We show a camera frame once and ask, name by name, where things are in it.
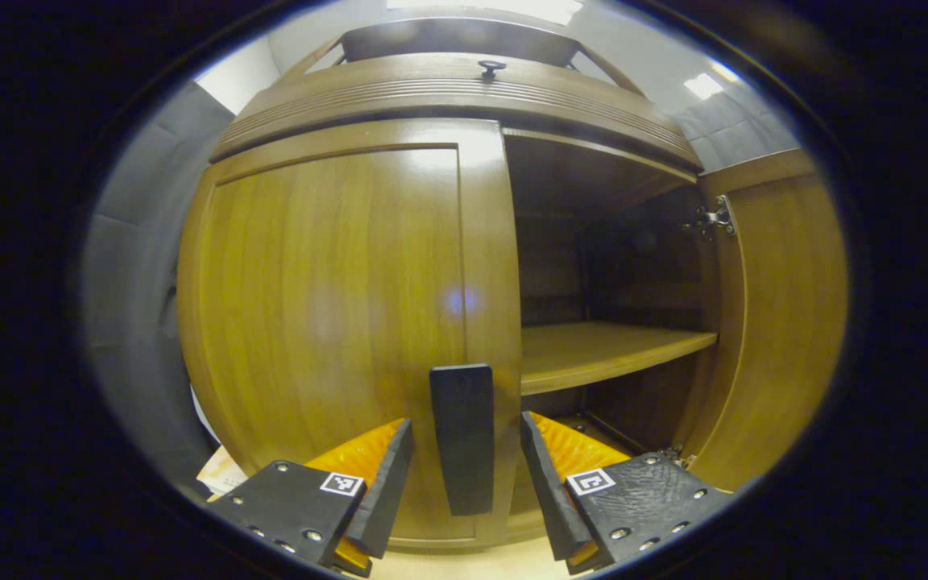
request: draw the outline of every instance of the open cabinet door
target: open cabinet door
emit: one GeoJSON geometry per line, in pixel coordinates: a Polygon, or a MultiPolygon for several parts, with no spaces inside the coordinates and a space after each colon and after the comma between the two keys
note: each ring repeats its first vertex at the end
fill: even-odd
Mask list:
{"type": "Polygon", "coordinates": [[[728,201],[734,236],[715,232],[715,371],[684,455],[735,491],[789,450],[828,392],[847,324],[847,251],[825,181],[803,150],[701,177],[728,201]]]}
{"type": "Polygon", "coordinates": [[[518,259],[497,122],[362,122],[207,169],[181,239],[180,338],[206,416],[254,474],[399,417],[416,448],[391,545],[494,543],[519,447],[518,259]],[[431,367],[493,370],[493,507],[452,516],[431,367]]]}

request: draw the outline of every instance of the wooden cabinet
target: wooden cabinet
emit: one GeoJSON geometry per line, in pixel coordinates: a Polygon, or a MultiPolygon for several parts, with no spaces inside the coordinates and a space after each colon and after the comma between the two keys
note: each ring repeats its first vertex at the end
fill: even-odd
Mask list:
{"type": "Polygon", "coordinates": [[[699,176],[627,80],[508,56],[488,80],[483,55],[361,47],[250,103],[185,224],[181,344],[247,473],[410,417],[391,545],[438,550],[542,533],[523,408],[582,414],[630,453],[677,449],[730,491],[781,457],[847,311],[836,212],[806,155],[699,176]],[[735,238],[684,231],[722,194],[735,238]],[[456,517],[428,372],[465,363],[493,370],[494,503],[456,517]]]}

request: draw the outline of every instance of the ceiling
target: ceiling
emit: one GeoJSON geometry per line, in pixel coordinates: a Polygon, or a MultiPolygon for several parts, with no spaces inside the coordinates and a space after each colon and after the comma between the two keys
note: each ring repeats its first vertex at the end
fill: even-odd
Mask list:
{"type": "MultiPolygon", "coordinates": [[[[684,86],[685,81],[699,74],[710,74],[723,87],[729,84],[712,70],[714,61],[708,56],[660,32],[649,19],[635,19],[630,8],[611,0],[585,0],[585,6],[566,26],[485,8],[388,10],[387,0],[336,0],[297,12],[270,33],[218,62],[196,81],[238,114],[258,91],[269,87],[307,52],[346,30],[420,15],[461,14],[511,18],[575,38],[621,69],[667,114],[681,113],[701,101],[684,86]]],[[[328,66],[336,58],[338,52],[332,52],[317,67],[328,66]]],[[[585,56],[579,55],[574,63],[583,74],[607,81],[607,76],[585,56]]]]}

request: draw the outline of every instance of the cabinet hinge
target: cabinet hinge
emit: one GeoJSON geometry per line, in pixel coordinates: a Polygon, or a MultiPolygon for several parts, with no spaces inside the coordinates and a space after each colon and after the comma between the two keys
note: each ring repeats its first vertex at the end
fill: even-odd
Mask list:
{"type": "Polygon", "coordinates": [[[718,202],[718,209],[708,212],[706,206],[701,205],[697,208],[694,220],[682,224],[682,231],[697,231],[707,242],[715,239],[715,229],[721,229],[728,235],[736,235],[736,224],[733,223],[732,215],[729,214],[729,199],[724,195],[719,195],[715,201],[718,202]]]}

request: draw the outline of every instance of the ceiling light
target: ceiling light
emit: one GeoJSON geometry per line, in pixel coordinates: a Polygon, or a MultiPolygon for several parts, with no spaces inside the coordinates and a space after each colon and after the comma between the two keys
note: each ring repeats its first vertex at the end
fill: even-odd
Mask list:
{"type": "Polygon", "coordinates": [[[682,84],[692,91],[693,95],[697,95],[701,99],[707,99],[707,97],[715,93],[722,92],[722,86],[714,78],[707,76],[706,72],[701,72],[696,78],[691,78],[691,80],[682,82],[682,84]]]}
{"type": "Polygon", "coordinates": [[[505,10],[519,15],[529,15],[559,25],[567,25],[571,16],[582,8],[581,0],[387,0],[389,10],[394,8],[431,8],[464,6],[468,8],[490,8],[505,10]]]}
{"type": "Polygon", "coordinates": [[[718,73],[719,77],[725,78],[726,81],[736,82],[740,80],[740,77],[737,77],[735,72],[722,66],[720,63],[711,63],[711,69],[714,70],[715,73],[718,73]]]}

